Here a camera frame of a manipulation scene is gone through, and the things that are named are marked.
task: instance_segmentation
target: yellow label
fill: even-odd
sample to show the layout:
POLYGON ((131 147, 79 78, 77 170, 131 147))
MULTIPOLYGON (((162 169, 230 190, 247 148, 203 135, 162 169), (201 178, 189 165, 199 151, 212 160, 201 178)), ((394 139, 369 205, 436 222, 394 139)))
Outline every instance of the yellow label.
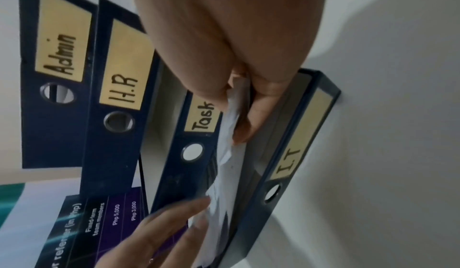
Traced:
POLYGON ((297 169, 305 149, 326 114, 331 101, 332 96, 323 90, 318 88, 315 91, 270 180, 288 177, 297 169))
POLYGON ((145 33, 114 19, 99 103, 140 110, 154 50, 145 33))
POLYGON ((92 14, 65 0, 40 0, 35 71, 83 79, 92 14))
POLYGON ((213 104, 193 95, 184 131, 213 133, 219 115, 220 111, 213 104))

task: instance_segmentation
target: handwritten label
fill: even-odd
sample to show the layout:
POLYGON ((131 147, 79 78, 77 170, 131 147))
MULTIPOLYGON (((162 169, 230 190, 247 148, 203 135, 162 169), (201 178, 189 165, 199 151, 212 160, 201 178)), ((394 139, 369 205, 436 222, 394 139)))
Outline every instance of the handwritten label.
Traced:
POLYGON ((114 19, 99 103, 140 110, 154 50, 145 33, 114 19))
POLYGON ((297 169, 313 134, 326 114, 329 105, 331 105, 331 101, 332 96, 323 90, 318 88, 315 91, 270 180, 288 177, 297 169))
POLYGON ((40 0, 35 71, 81 82, 92 14, 65 0, 40 0))
POLYGON ((184 131, 213 133, 219 115, 220 111, 213 104, 193 95, 184 131))

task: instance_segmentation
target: white paper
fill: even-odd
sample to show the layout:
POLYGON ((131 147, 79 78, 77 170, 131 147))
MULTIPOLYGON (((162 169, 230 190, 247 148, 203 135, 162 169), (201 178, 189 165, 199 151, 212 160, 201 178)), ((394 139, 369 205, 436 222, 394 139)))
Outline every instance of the white paper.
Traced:
POLYGON ((211 197, 208 208, 209 227, 193 268, 209 266, 223 252, 229 237, 236 192, 240 181, 246 144, 233 146, 233 131, 242 111, 248 108, 250 81, 237 78, 227 91, 229 107, 222 117, 217 143, 218 173, 206 194, 211 197))

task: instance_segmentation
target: hand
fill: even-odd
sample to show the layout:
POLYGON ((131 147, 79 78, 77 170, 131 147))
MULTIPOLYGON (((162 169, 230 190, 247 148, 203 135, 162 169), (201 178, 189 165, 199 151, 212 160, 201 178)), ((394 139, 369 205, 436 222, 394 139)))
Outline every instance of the hand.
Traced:
POLYGON ((170 252, 150 259, 169 237, 189 218, 205 210, 209 197, 181 202, 146 217, 127 239, 105 254, 95 268, 190 268, 207 231, 207 219, 201 216, 170 252))
POLYGON ((222 111, 231 73, 256 91, 235 143, 270 115, 305 60, 324 0, 134 0, 154 47, 182 84, 222 111))

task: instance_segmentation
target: binder finger hole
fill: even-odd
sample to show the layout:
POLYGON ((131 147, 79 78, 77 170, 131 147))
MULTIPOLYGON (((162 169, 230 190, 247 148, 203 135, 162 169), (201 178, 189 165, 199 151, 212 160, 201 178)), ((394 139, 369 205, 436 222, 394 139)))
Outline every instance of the binder finger hole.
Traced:
POLYGON ((281 191, 281 184, 277 184, 273 186, 266 194, 264 198, 265 203, 270 203, 272 200, 274 200, 279 192, 281 191))
POLYGON ((75 101, 75 94, 70 88, 57 83, 47 83, 40 87, 40 94, 49 102, 69 104, 75 101))
POLYGON ((192 143, 182 150, 182 160, 186 162, 193 162, 198 160, 203 154, 203 145, 192 143))
POLYGON ((126 112, 114 111, 105 116, 104 126, 113 133, 124 133, 134 127, 134 119, 126 112))

